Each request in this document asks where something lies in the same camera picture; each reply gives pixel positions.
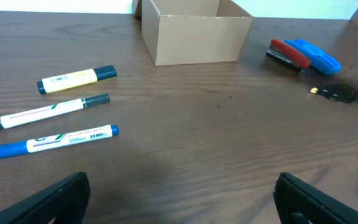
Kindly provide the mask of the cardboard box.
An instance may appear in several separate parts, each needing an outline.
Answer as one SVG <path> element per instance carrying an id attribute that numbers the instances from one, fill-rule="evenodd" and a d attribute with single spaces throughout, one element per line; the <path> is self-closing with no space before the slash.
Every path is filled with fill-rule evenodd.
<path id="1" fill-rule="evenodd" d="M 156 66 L 238 60 L 253 16 L 232 0 L 133 0 Z"/>

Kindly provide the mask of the red stapler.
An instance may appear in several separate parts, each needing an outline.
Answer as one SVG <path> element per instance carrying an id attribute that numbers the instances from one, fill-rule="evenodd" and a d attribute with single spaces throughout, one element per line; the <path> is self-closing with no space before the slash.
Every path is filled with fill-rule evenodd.
<path id="1" fill-rule="evenodd" d="M 311 60 L 307 56 L 280 39 L 270 41 L 266 55 L 297 72 L 302 72 L 311 65 Z"/>

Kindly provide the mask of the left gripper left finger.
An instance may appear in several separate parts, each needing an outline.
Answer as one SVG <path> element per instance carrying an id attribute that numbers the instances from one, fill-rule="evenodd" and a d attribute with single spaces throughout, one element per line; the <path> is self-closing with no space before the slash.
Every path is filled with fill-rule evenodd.
<path id="1" fill-rule="evenodd" d="M 84 172 L 75 172 L 0 211 L 0 224 L 77 223 L 85 215 L 91 191 Z"/>

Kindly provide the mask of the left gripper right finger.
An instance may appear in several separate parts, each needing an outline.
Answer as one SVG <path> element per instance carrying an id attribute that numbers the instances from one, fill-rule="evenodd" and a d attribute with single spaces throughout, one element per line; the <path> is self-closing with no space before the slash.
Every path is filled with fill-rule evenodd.
<path id="1" fill-rule="evenodd" d="M 358 211 L 282 172 L 273 191 L 281 224 L 358 224 Z"/>

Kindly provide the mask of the blue plastic holder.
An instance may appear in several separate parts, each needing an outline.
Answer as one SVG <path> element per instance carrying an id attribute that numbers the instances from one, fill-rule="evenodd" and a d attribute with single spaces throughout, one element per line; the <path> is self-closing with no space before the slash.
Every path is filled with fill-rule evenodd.
<path id="1" fill-rule="evenodd" d="M 301 39 L 284 40 L 311 60 L 311 66 L 323 75 L 333 75 L 342 69 L 342 65 L 319 47 Z"/>

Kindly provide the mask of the black tape dispenser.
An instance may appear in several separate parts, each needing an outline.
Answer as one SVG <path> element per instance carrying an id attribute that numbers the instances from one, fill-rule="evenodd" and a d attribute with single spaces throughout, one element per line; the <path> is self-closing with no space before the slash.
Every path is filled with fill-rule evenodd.
<path id="1" fill-rule="evenodd" d="M 345 84 L 316 86 L 310 90 L 310 93 L 342 103 L 353 103 L 358 100 L 358 91 Z"/>

